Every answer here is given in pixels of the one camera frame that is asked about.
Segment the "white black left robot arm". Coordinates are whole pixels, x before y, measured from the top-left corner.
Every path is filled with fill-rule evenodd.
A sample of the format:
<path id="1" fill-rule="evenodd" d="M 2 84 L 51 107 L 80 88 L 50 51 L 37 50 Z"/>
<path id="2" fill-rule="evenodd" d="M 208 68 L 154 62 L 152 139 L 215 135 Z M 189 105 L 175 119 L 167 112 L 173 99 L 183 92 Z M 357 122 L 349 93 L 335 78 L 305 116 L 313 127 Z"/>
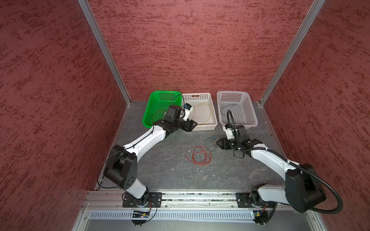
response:
<path id="1" fill-rule="evenodd" d="M 138 180 L 138 162 L 152 147 L 163 141 L 177 130 L 192 132 L 197 122 L 189 119 L 193 106 L 171 105 L 163 119 L 153 123 L 152 127 L 138 139 L 124 146 L 114 146 L 104 164 L 103 176 L 118 188 L 133 196 L 140 206 L 149 201 L 149 189 Z"/>

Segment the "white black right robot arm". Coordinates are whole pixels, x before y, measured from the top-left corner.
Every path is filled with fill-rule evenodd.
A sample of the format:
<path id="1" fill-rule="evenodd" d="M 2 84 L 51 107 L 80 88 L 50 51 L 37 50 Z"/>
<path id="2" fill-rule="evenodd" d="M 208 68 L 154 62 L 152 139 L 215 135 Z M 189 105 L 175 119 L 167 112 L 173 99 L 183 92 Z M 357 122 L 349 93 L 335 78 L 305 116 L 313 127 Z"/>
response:
<path id="1" fill-rule="evenodd" d="M 234 129 L 227 124 L 223 131 L 226 137 L 216 142 L 222 150 L 241 151 L 244 157 L 248 156 L 265 164 L 285 182 L 284 185 L 262 183 L 254 186 L 250 193 L 250 203 L 254 207 L 260 208 L 267 202 L 276 202 L 303 213 L 327 199 L 321 182 L 314 178 L 316 172 L 311 165 L 290 161 L 269 149 L 260 140 L 250 139 L 242 125 Z"/>

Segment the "cream perforated basket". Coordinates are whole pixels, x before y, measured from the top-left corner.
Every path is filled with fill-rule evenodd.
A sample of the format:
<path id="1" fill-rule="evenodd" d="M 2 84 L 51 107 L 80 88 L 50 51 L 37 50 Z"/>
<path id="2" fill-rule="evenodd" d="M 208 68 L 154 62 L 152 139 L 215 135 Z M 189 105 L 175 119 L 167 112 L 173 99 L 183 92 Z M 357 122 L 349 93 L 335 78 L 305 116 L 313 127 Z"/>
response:
<path id="1" fill-rule="evenodd" d="M 197 122 L 193 131 L 212 131 L 218 125 L 214 103 L 210 93 L 183 94 L 185 103 L 193 106 L 194 111 L 188 117 Z"/>

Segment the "green plastic basket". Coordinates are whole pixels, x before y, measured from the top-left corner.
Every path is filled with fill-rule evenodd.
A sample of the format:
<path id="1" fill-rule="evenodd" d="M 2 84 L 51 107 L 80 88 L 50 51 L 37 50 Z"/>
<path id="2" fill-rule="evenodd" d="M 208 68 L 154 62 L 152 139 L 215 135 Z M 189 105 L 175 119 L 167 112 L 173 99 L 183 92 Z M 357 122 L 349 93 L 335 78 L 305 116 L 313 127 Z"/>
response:
<path id="1" fill-rule="evenodd" d="M 178 91 L 158 90 L 150 94 L 143 117 L 143 125 L 151 128 L 153 123 L 163 119 L 169 106 L 183 105 L 182 94 Z"/>

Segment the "translucent white slotted basket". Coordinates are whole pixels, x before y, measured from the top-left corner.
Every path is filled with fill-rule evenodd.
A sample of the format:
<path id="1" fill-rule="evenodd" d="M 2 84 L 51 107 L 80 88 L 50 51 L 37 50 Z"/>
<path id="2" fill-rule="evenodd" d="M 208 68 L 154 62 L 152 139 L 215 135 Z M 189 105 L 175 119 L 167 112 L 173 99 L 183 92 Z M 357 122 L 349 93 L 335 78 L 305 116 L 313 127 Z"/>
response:
<path id="1" fill-rule="evenodd" d="M 246 129 L 258 125 L 257 116 L 250 95 L 241 91 L 219 91 L 217 93 L 219 121 L 222 126 L 227 124 L 227 111 L 230 110 L 236 125 Z"/>

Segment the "right small circuit board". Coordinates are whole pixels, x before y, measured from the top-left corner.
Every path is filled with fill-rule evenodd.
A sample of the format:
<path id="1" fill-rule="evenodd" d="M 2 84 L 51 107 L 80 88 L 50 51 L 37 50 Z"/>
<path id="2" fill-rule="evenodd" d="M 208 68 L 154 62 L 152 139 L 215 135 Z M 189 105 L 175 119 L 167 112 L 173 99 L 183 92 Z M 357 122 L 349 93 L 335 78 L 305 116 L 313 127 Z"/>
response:
<path id="1" fill-rule="evenodd" d="M 258 225 L 264 225 L 266 221 L 269 219 L 269 215 L 267 211 L 263 212 L 254 212 L 254 222 Z"/>

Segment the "small circuit board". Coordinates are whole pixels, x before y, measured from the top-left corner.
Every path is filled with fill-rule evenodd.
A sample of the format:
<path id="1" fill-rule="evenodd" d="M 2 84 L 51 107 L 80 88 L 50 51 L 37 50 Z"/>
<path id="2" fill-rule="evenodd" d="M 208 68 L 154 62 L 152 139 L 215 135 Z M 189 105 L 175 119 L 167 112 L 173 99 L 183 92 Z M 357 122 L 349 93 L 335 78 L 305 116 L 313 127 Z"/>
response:
<path id="1" fill-rule="evenodd" d="M 148 219 L 150 218 L 150 212 L 149 211 L 133 211 L 132 218 L 142 218 L 142 219 Z"/>
<path id="2" fill-rule="evenodd" d="M 263 212 L 254 212 L 254 222 L 258 225 L 264 225 L 266 221 L 269 219 L 269 215 L 267 211 Z"/>

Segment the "left small circuit board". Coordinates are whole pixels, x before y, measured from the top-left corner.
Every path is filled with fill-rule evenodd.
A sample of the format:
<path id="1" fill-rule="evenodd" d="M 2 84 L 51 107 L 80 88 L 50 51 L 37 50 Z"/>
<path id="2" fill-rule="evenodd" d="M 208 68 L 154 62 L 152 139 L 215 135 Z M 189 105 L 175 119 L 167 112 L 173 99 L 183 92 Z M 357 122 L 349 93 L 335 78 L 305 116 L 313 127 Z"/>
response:
<path id="1" fill-rule="evenodd" d="M 148 219 L 150 218 L 150 212 L 149 211 L 133 211 L 132 218 L 142 218 L 142 219 Z"/>

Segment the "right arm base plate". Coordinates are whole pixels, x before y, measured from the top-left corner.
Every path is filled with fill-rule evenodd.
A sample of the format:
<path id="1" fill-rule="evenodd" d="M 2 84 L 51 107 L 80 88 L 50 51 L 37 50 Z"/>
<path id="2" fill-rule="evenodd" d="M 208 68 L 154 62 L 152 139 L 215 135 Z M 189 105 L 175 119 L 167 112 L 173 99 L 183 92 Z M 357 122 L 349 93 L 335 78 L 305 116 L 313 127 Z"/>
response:
<path id="1" fill-rule="evenodd" d="M 263 201 L 256 192 L 251 193 L 236 193 L 236 201 L 238 208 L 273 208 L 274 202 Z"/>

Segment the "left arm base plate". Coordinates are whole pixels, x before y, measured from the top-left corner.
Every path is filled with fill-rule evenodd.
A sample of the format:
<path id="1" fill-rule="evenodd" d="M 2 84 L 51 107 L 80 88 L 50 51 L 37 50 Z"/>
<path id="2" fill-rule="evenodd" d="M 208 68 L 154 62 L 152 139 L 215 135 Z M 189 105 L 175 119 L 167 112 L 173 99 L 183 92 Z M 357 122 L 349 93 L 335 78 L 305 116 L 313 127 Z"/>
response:
<path id="1" fill-rule="evenodd" d="M 126 193 L 123 196 L 123 208 L 159 208 L 161 206 L 162 193 L 146 192 L 141 198 Z"/>

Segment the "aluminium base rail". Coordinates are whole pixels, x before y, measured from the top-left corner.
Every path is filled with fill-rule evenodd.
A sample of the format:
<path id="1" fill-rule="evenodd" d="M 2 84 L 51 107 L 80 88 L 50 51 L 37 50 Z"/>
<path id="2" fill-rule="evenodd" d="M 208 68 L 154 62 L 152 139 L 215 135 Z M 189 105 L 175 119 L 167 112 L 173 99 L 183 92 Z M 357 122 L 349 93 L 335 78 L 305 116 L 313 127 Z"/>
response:
<path id="1" fill-rule="evenodd" d="M 81 212 L 73 226 L 74 231 L 87 230 L 90 221 L 89 215 L 92 210 L 248 210 L 259 212 L 257 208 L 238 208 L 236 201 L 237 191 L 210 190 L 210 191 L 181 191 L 181 190 L 160 190 L 153 192 L 162 193 L 161 206 L 159 208 L 123 208 L 124 192 L 118 190 L 89 191 L 83 202 Z M 149 221 L 182 221 L 182 220 L 151 220 Z M 261 230 L 263 227 L 269 230 L 297 230 L 299 227 L 308 228 L 310 231 L 327 230 L 320 214 L 308 211 L 303 214 L 297 213 L 287 205 L 277 205 L 272 219 L 264 225 L 253 223 L 248 224 L 251 229 Z"/>

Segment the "aluminium corner post left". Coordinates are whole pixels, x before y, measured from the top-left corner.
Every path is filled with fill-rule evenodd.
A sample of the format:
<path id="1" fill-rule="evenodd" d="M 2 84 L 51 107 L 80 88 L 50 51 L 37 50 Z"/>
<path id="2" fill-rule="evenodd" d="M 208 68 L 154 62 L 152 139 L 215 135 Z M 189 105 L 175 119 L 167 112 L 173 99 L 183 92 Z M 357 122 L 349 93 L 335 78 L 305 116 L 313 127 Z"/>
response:
<path id="1" fill-rule="evenodd" d="M 115 64 L 115 61 L 111 55 L 111 52 L 109 51 L 109 48 L 107 46 L 107 43 L 104 39 L 104 36 L 101 32 L 101 29 L 99 28 L 99 25 L 93 15 L 93 12 L 92 12 L 92 9 L 88 3 L 87 0 L 78 0 L 78 3 L 79 3 L 79 6 L 80 8 L 82 9 L 82 12 L 89 24 L 89 27 L 100 47 L 100 50 L 108 64 L 108 67 L 117 83 L 117 86 L 122 94 L 122 96 L 124 97 L 125 99 L 125 102 L 128 106 L 131 106 L 132 104 L 132 99 L 128 93 L 128 90 L 122 80 L 122 77 L 119 73 L 119 70 Z"/>

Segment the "aluminium corner post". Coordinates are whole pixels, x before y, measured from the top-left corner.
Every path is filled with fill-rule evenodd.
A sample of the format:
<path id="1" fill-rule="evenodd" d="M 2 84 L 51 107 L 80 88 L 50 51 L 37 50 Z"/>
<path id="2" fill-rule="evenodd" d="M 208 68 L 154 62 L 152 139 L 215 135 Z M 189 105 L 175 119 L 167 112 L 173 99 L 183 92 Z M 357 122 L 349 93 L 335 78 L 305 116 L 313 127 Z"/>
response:
<path id="1" fill-rule="evenodd" d="M 274 87 L 278 83 L 279 79 L 281 78 L 282 74 L 284 73 L 286 67 L 290 63 L 291 59 L 293 58 L 295 52 L 299 48 L 301 42 L 305 38 L 307 32 L 309 31 L 310 27 L 312 26 L 314 20 L 316 19 L 317 15 L 321 11 L 322 7 L 325 4 L 325 0 L 314 0 L 304 17 L 296 35 L 294 36 L 287 52 L 285 53 L 280 65 L 278 66 L 277 70 L 275 71 L 272 80 L 268 84 L 263 96 L 261 97 L 259 104 L 261 107 L 264 107 L 265 103 L 267 102 L 270 94 L 272 93 Z"/>
<path id="2" fill-rule="evenodd" d="M 78 3 L 79 3 L 79 6 L 80 8 L 82 9 L 82 12 L 89 24 L 89 27 L 100 47 L 100 50 L 108 64 L 108 67 L 117 83 L 117 86 L 122 94 L 122 96 L 124 97 L 125 99 L 125 102 L 128 106 L 131 106 L 132 104 L 132 99 L 128 93 L 128 90 L 122 80 L 122 77 L 119 73 L 119 70 L 115 64 L 115 61 L 111 55 L 111 52 L 109 51 L 109 48 L 107 46 L 107 43 L 104 39 L 104 36 L 101 32 L 101 29 L 99 28 L 99 25 L 93 15 L 93 12 L 92 12 L 92 9 L 88 3 L 87 0 L 78 0 Z"/>

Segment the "aluminium corner post right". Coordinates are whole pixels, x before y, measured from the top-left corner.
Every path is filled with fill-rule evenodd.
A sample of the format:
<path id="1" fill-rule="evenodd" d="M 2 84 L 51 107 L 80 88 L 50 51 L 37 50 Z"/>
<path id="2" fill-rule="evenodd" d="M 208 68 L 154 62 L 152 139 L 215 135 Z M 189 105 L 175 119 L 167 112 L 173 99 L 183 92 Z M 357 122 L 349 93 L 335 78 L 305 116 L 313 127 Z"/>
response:
<path id="1" fill-rule="evenodd" d="M 314 20 L 316 19 L 317 15 L 321 11 L 322 7 L 325 4 L 325 0 L 314 0 L 304 17 L 296 35 L 294 36 L 287 52 L 285 53 L 280 65 L 278 66 L 277 70 L 275 71 L 272 80 L 268 84 L 263 96 L 261 97 L 259 104 L 261 107 L 264 107 L 265 103 L 267 102 L 270 94 L 272 93 L 274 87 L 278 83 L 279 79 L 281 78 L 282 74 L 284 73 L 286 67 L 290 63 L 291 59 L 293 58 L 295 52 L 299 48 L 301 42 L 305 38 L 307 32 L 309 31 L 310 27 L 312 26 Z"/>

